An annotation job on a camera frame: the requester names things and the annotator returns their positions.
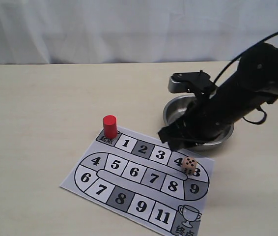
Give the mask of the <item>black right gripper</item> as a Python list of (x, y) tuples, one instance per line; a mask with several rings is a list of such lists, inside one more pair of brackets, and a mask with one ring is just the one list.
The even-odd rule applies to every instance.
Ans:
[(194, 142), (216, 139), (225, 129), (272, 99), (272, 95), (253, 90), (245, 76), (231, 76), (210, 99), (158, 131), (162, 143), (171, 151), (188, 149)]

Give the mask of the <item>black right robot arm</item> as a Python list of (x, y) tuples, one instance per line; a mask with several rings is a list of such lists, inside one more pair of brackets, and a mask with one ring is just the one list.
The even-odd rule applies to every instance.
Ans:
[(278, 100), (278, 48), (261, 43), (245, 52), (236, 71), (220, 86), (203, 72), (174, 73), (168, 89), (187, 92), (195, 101), (158, 136), (172, 151), (215, 140), (226, 129), (264, 103)]

